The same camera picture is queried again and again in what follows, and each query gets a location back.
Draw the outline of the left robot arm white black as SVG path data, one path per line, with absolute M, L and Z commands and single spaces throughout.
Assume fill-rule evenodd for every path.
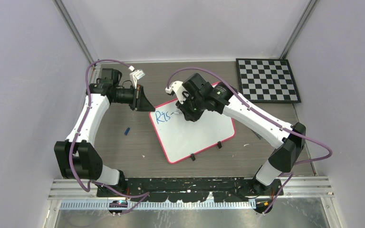
M 101 77 L 89 85 L 81 115 L 71 133 L 54 146 L 61 175 L 65 179 L 91 180 L 108 185 L 116 197 L 126 193 L 127 183 L 123 171 L 103 164 L 94 148 L 96 134 L 105 112 L 112 103 L 127 104 L 133 111 L 153 112 L 154 106 L 144 94 L 144 87 L 137 83 L 144 76 L 142 70 L 130 67 L 130 87 L 120 84 L 122 73 L 103 68 Z

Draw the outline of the white whiteboard pink rim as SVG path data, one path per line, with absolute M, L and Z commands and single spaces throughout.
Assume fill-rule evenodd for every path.
M 186 121 L 176 107 L 177 98 L 155 107 L 149 113 L 166 160 L 175 164 L 224 142 L 236 134 L 234 120 L 217 112 L 204 111 L 196 122 Z

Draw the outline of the black white checkerboard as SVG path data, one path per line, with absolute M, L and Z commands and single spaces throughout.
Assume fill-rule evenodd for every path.
M 301 103 L 287 59 L 237 58 L 239 92 L 252 103 Z

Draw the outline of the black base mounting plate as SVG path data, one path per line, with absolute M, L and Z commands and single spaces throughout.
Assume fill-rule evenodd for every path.
M 244 177 L 196 177 L 196 178 L 128 178 L 120 186 L 108 189 L 99 186 L 98 197 L 116 197 L 117 192 L 132 196 L 132 202 L 194 203 L 212 197 L 214 202 L 246 202 L 256 197 L 272 199 L 282 195 L 281 180 L 262 187 L 254 178 Z

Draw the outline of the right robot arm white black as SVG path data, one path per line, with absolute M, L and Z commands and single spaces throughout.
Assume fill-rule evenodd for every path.
M 282 173 L 292 170 L 303 151 L 306 127 L 284 122 L 260 109 L 224 80 L 212 86 L 195 73 L 185 81 L 171 82 L 166 88 L 169 95 L 176 95 L 177 108 L 186 121 L 198 121 L 204 111 L 217 112 L 244 124 L 273 148 L 273 153 L 253 177 L 251 190 L 264 195 L 272 182 Z

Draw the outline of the aluminium frame rail front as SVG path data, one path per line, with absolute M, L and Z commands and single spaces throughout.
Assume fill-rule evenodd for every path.
M 97 198 L 97 187 L 91 184 L 89 192 L 80 187 L 76 180 L 54 179 L 48 194 L 49 200 L 84 200 Z

